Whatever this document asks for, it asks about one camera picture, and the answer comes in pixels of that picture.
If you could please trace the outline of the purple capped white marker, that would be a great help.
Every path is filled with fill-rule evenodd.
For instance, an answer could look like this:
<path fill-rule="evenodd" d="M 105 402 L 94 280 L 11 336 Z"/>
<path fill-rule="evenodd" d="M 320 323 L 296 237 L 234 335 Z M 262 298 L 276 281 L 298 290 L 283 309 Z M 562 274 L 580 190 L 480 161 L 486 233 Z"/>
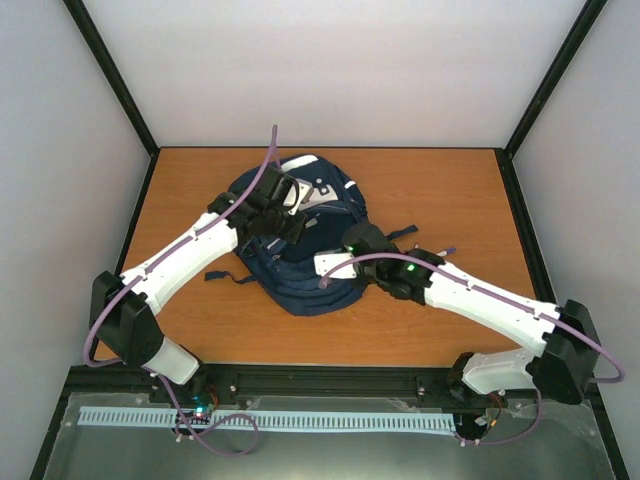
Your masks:
<path fill-rule="evenodd" d="M 456 252 L 456 250 L 457 250 L 456 247 L 449 247 L 449 248 L 446 248 L 446 249 L 441 250 L 440 252 L 438 252 L 438 255 L 440 255 L 442 257 L 448 256 L 448 255 L 454 254 Z"/>

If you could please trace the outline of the navy blue student backpack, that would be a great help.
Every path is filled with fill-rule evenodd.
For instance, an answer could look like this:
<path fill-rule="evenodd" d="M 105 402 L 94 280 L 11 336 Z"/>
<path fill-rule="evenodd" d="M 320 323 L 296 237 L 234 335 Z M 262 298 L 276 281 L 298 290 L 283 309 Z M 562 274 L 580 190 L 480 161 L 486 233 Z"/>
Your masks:
<path fill-rule="evenodd" d="M 314 186 L 298 212 L 306 215 L 305 229 L 296 244 L 260 234 L 268 210 L 286 212 L 283 202 L 295 178 Z M 231 183 L 227 193 L 209 206 L 221 213 L 227 201 L 246 199 L 228 216 L 238 232 L 234 254 L 248 269 L 244 283 L 259 284 L 267 295 L 294 316 L 313 317 L 342 310 L 364 294 L 364 283 L 333 280 L 321 287 L 313 258 L 342 247 L 344 234 L 368 219 L 365 197 L 342 169 L 322 156 L 300 154 L 255 167 Z"/>

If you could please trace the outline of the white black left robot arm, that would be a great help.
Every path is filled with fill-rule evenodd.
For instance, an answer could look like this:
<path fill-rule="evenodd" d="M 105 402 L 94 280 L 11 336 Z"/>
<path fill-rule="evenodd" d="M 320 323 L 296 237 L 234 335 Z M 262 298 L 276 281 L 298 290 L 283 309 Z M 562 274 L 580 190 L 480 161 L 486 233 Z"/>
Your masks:
<path fill-rule="evenodd" d="M 312 192 L 311 183 L 263 165 L 241 194 L 219 194 L 159 253 L 120 275 L 105 271 L 95 279 L 95 318 L 85 344 L 99 339 L 117 360 L 171 381 L 184 401 L 201 400 L 208 390 L 201 362 L 162 332 L 157 314 L 196 274 L 252 237 L 296 242 L 306 222 L 302 206 Z"/>

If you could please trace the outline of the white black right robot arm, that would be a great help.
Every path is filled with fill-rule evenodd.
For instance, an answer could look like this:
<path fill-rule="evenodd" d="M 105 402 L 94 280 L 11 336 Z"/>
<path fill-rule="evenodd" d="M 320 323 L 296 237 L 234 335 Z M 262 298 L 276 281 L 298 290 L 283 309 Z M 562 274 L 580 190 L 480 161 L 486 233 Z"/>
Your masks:
<path fill-rule="evenodd" d="M 357 277 L 398 300 L 461 315 L 500 333 L 518 349 L 466 353 L 456 362 L 455 381 L 478 395 L 537 389 L 557 402 L 584 400 L 599 353 L 586 306 L 558 306 L 528 299 L 481 281 L 420 248 L 401 251 L 377 226 L 363 221 L 342 236 L 357 258 Z"/>

